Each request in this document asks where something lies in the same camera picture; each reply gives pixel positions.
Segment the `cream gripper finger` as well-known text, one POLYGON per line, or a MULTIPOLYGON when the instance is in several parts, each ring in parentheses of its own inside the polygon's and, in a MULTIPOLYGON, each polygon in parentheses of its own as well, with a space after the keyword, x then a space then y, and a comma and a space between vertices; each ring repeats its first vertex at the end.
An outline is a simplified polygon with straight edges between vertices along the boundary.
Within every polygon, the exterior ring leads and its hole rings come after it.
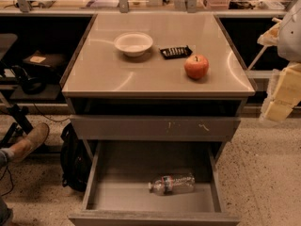
POLYGON ((290 62, 282 71, 272 70, 267 97, 261 107, 263 121, 284 121, 301 102, 301 63, 290 62))
POLYGON ((257 39, 258 44, 263 46, 277 46, 278 31, 282 20, 273 18, 272 21, 275 24, 259 36, 257 39))

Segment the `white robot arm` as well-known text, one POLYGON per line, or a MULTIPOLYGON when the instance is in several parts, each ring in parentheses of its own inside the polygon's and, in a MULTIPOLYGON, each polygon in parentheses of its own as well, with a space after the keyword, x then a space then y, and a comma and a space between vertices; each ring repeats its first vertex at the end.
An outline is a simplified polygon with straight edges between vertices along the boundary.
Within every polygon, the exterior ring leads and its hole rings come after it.
POLYGON ((273 70, 261 117, 267 121, 284 121, 301 102, 301 0, 294 3, 281 21, 261 34, 257 43, 276 46, 277 54, 289 64, 273 70))

